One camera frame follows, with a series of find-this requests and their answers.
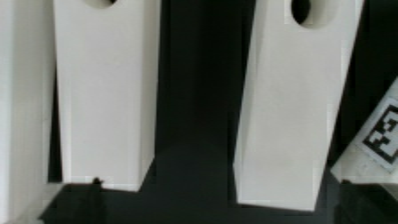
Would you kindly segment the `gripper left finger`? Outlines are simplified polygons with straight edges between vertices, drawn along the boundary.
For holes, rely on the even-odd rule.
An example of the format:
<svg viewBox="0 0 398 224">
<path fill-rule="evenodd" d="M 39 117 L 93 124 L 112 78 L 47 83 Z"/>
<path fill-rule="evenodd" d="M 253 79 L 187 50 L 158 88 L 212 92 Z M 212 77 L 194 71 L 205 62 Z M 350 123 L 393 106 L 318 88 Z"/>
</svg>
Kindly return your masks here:
<svg viewBox="0 0 398 224">
<path fill-rule="evenodd" d="M 39 216 L 43 224 L 107 224 L 103 181 L 68 184 Z"/>
</svg>

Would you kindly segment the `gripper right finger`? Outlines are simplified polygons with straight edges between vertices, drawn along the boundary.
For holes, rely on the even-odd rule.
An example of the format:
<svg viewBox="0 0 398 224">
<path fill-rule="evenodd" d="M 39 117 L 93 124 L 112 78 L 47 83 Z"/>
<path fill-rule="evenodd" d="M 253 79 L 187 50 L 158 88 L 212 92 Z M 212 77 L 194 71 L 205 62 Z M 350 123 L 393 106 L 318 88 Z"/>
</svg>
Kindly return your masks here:
<svg viewBox="0 0 398 224">
<path fill-rule="evenodd" d="M 334 224 L 398 224 L 398 200 L 379 184 L 340 184 Z"/>
</svg>

